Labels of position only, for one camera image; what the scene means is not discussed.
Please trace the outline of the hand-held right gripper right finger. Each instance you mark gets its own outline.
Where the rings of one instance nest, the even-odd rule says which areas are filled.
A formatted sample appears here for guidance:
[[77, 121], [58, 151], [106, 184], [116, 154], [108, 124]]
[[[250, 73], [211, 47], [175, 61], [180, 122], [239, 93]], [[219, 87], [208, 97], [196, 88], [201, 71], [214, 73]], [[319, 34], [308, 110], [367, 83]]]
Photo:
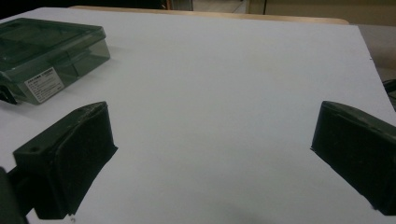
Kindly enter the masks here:
[[311, 149], [372, 207], [396, 216], [396, 127], [355, 107], [321, 104]]

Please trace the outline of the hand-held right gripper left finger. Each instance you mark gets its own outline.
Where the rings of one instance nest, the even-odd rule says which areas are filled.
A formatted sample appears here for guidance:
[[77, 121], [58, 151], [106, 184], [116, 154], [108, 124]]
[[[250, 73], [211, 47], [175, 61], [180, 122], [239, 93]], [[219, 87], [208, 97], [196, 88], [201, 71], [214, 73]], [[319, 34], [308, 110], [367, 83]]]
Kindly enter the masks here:
[[41, 219], [74, 215], [116, 151], [105, 102], [70, 112], [13, 152], [21, 211]]

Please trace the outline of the green transparent plastic compartment box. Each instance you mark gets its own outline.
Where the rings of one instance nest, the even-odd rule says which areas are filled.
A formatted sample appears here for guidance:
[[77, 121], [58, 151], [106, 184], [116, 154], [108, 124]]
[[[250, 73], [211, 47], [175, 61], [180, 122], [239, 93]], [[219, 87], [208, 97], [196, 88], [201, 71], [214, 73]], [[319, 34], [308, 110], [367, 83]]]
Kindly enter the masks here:
[[0, 23], [0, 101], [40, 105], [109, 59], [101, 26], [27, 18]]

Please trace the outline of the black object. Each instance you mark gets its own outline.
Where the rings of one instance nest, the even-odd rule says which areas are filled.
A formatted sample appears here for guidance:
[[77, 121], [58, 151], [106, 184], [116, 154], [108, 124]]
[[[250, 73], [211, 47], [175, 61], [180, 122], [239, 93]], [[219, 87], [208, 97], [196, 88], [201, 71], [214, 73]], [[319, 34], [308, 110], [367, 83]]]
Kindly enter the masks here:
[[394, 110], [396, 111], [396, 78], [384, 81], [383, 86]]

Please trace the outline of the light wooden table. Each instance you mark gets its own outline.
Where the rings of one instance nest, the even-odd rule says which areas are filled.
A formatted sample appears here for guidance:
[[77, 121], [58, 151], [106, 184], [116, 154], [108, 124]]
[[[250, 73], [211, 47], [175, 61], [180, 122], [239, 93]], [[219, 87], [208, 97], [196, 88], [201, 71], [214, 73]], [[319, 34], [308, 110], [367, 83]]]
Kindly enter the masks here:
[[85, 9], [95, 11], [111, 12], [128, 12], [128, 13], [150, 13], [150, 14], [167, 14], [167, 15], [185, 15], [199, 16], [210, 18], [227, 18], [238, 20], [257, 20], [257, 21], [290, 21], [290, 22], [309, 22], [349, 25], [346, 20], [335, 18], [312, 18], [312, 17], [295, 17], [295, 16], [277, 16], [277, 15], [256, 15], [256, 14], [237, 14], [223, 12], [201, 12], [201, 11], [183, 11], [183, 10], [161, 10], [161, 9], [144, 9], [144, 8], [123, 8], [123, 7], [94, 7], [94, 6], [72, 6], [73, 9]]

